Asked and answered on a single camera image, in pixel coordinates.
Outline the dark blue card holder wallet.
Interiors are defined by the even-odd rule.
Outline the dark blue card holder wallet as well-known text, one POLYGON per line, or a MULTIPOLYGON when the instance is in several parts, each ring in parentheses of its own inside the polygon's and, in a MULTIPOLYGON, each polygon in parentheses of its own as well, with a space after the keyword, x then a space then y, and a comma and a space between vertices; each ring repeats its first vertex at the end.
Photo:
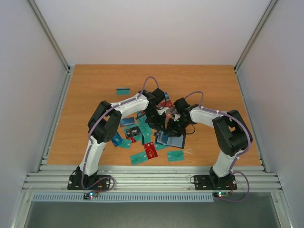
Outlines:
POLYGON ((184 134, 179 137, 171 137, 169 135, 166 135, 163 131, 159 131, 156 133, 155 137, 155 144, 181 149, 184 149, 185 147, 186 135, 184 134))

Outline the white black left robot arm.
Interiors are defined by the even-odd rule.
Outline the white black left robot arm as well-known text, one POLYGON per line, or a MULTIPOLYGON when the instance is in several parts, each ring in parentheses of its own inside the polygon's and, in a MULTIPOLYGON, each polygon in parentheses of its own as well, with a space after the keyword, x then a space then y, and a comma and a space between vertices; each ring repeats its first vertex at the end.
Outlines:
POLYGON ((82 189, 91 189, 99 182, 96 179, 99 159, 107 143, 115 136, 122 118, 144 111, 146 123, 151 128, 164 130, 166 116, 157 107, 164 99, 165 94, 159 88, 151 93, 143 89, 118 103, 102 101, 98 105, 88 122, 88 146, 84 158, 75 172, 82 189))

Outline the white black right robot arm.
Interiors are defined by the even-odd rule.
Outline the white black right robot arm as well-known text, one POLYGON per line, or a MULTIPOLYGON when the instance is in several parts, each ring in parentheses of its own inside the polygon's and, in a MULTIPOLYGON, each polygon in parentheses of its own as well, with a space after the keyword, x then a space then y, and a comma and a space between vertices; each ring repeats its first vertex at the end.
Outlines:
POLYGON ((203 124, 214 129, 220 153, 209 170, 209 182, 215 189, 221 188, 232 176, 233 166, 251 147, 252 135, 239 111, 221 112, 199 104, 190 105, 185 98, 174 103, 176 113, 169 119, 166 134, 181 136, 190 124, 203 124))

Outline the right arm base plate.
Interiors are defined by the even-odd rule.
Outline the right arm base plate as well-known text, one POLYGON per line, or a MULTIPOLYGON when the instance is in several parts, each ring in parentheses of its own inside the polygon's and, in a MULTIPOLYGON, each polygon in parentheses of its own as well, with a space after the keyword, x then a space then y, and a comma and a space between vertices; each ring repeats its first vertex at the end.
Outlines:
POLYGON ((194 175, 193 182, 195 190, 237 190, 235 176, 229 174, 223 178, 211 175, 194 175))

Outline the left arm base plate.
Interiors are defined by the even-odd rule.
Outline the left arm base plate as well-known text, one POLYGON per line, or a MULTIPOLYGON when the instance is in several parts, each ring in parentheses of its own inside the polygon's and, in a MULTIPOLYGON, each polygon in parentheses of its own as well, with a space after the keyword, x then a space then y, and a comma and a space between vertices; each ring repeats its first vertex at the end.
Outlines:
POLYGON ((109 175, 93 175, 92 177, 84 176, 81 184, 81 175, 71 175, 68 180, 68 190, 109 190, 113 181, 109 175))

